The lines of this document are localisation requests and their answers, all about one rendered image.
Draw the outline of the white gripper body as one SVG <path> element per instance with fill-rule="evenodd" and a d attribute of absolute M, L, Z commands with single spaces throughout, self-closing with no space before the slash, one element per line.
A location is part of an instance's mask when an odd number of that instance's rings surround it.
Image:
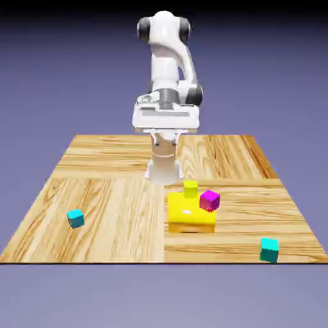
<path fill-rule="evenodd" d="M 199 128 L 199 108 L 173 104 L 172 110 L 163 110 L 158 102 L 136 103 L 132 126 L 135 131 L 155 130 L 196 131 Z"/>

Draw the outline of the small yellow cube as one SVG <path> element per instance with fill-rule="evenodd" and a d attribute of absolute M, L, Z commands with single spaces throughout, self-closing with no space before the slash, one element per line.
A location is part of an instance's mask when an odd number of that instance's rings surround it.
<path fill-rule="evenodd" d="M 185 198 L 191 199 L 198 196 L 198 182 L 196 180 L 184 180 L 183 189 Z"/>

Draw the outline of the small magenta cube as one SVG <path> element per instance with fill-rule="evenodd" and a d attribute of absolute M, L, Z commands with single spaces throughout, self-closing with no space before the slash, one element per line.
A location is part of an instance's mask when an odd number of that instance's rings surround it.
<path fill-rule="evenodd" d="M 211 190 L 206 190 L 200 195 L 200 208 L 213 212 L 220 206 L 220 194 Z"/>

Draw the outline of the small cyan cube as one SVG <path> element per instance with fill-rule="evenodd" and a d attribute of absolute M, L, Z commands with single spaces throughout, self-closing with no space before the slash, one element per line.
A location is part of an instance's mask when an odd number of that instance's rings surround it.
<path fill-rule="evenodd" d="M 67 219 L 71 228 L 75 229 L 85 224 L 84 214 L 80 209 L 67 212 Z"/>

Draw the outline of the small teal cube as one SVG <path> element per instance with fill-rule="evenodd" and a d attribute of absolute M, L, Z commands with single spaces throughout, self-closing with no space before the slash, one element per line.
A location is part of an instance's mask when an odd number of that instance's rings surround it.
<path fill-rule="evenodd" d="M 277 263 L 279 256 L 279 240 L 262 238 L 260 242 L 259 259 L 269 263 Z"/>

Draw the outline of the large yellow box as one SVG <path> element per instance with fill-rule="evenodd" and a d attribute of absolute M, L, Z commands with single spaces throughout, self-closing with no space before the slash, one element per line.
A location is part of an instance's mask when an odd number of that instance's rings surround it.
<path fill-rule="evenodd" d="M 169 233 L 215 232 L 216 214 L 200 207 L 201 194 L 185 197 L 183 192 L 168 193 Z"/>

